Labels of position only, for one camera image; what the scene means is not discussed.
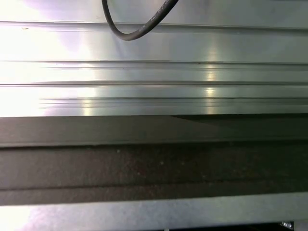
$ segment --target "aluminum panel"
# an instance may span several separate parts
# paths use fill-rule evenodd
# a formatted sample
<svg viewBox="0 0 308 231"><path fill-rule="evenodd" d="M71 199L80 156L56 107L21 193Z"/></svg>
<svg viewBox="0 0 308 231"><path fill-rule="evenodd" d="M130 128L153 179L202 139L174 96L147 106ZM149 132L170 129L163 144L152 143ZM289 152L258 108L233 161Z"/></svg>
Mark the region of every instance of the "aluminum panel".
<svg viewBox="0 0 308 231"><path fill-rule="evenodd" d="M110 0L116 22L145 23L164 0ZM165 24L307 28L304 0L180 0ZM101 0L0 0L0 21L106 23Z"/></svg>
<svg viewBox="0 0 308 231"><path fill-rule="evenodd" d="M279 31L158 28L122 41L107 26L48 25L48 31L1 26L2 61L178 61L306 63L308 34Z"/></svg>
<svg viewBox="0 0 308 231"><path fill-rule="evenodd" d="M132 31L161 0L110 2ZM179 1L137 41L101 0L0 0L0 116L306 113L305 1Z"/></svg>

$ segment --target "gray metal strip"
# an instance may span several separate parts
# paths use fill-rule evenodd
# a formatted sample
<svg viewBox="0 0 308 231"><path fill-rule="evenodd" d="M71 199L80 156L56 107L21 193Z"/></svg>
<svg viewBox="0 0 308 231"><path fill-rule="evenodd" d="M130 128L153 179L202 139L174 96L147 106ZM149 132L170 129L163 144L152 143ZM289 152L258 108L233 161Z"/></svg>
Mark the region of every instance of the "gray metal strip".
<svg viewBox="0 0 308 231"><path fill-rule="evenodd" d="M68 24L40 31L31 25L1 25L2 61L187 61L306 63L307 33L163 26L146 37L116 39L107 25L86 30Z"/></svg>
<svg viewBox="0 0 308 231"><path fill-rule="evenodd" d="M116 22L145 23L164 0L110 0ZM307 28L304 0L180 0L165 24ZM101 0L0 1L1 21L106 22Z"/></svg>
<svg viewBox="0 0 308 231"><path fill-rule="evenodd" d="M3 117L0 129L1 147L308 138L304 117L209 118L202 122L170 116Z"/></svg>
<svg viewBox="0 0 308 231"><path fill-rule="evenodd" d="M161 230L300 220L308 193L0 207L3 230Z"/></svg>

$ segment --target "black cable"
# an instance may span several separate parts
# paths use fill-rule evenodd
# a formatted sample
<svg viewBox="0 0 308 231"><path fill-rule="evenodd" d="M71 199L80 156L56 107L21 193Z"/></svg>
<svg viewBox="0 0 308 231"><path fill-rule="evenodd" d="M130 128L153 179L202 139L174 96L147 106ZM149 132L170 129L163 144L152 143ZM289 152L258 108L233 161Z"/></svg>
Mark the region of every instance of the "black cable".
<svg viewBox="0 0 308 231"><path fill-rule="evenodd" d="M109 12L107 0L102 0L102 4L107 23L109 24L112 32L122 40L132 41L135 39L139 39L140 37L146 35L151 30L153 30L154 27L156 27L167 16L167 14L172 10L172 8L175 6L175 4L177 4L178 1L179 0L166 0L156 12L156 14L154 14L154 16L145 25L143 25L139 30L136 30L129 34L122 33L115 26Z"/></svg>

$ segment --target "metal surface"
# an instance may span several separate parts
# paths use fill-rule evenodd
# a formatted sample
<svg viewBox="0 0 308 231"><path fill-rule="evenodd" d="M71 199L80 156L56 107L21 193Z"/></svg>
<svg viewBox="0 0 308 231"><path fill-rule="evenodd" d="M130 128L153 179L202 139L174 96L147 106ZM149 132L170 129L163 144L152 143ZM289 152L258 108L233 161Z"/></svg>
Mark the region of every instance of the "metal surface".
<svg viewBox="0 0 308 231"><path fill-rule="evenodd" d="M120 29L161 0L116 0ZM0 1L0 116L307 113L306 1L180 1L121 41L100 0Z"/></svg>
<svg viewBox="0 0 308 231"><path fill-rule="evenodd" d="M161 230L308 217L308 194L0 207L3 230Z"/></svg>

